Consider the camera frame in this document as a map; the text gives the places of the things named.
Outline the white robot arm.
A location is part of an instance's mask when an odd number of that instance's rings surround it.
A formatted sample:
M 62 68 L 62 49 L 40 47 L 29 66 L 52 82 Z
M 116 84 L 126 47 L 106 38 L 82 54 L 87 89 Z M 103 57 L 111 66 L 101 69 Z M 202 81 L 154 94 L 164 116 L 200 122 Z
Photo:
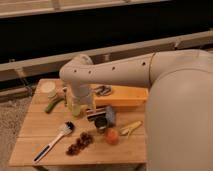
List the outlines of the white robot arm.
M 148 171 L 213 171 L 213 54 L 155 52 L 103 64 L 79 55 L 60 69 L 77 104 L 92 84 L 144 87 Z

